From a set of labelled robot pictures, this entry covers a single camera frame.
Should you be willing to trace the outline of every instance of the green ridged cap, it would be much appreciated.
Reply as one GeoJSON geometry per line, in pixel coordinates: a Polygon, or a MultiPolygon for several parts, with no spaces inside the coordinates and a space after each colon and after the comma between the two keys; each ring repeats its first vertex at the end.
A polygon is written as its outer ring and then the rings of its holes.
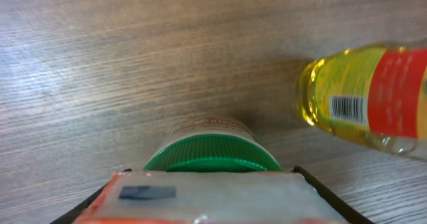
{"type": "Polygon", "coordinates": [[[153,171],[282,171],[269,153],[231,135],[195,135],[157,153],[144,167],[153,171]]]}

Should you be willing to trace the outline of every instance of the transparent bottle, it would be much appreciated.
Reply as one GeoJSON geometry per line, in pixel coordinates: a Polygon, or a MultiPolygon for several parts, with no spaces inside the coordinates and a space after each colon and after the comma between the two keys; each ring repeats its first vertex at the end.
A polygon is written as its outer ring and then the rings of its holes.
{"type": "Polygon", "coordinates": [[[426,66],[427,49],[395,45],[315,60],[298,83],[298,113],[359,145],[427,161],[426,66]]]}

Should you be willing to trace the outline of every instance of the white barcode sticker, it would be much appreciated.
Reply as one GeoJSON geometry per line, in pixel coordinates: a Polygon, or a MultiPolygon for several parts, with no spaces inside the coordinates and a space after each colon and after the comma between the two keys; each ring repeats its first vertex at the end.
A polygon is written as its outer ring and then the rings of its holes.
{"type": "Polygon", "coordinates": [[[368,98],[331,95],[329,97],[329,115],[331,119],[368,125],[368,98]]]}

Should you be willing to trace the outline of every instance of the wood grain surface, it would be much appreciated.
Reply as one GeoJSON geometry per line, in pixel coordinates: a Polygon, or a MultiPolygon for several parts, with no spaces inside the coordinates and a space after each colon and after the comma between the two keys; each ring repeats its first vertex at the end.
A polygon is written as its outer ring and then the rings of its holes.
{"type": "Polygon", "coordinates": [[[0,0],[0,223],[54,220],[201,113],[241,119],[374,222],[427,223],[427,163],[294,114],[310,60],[426,27],[427,0],[0,0]]]}

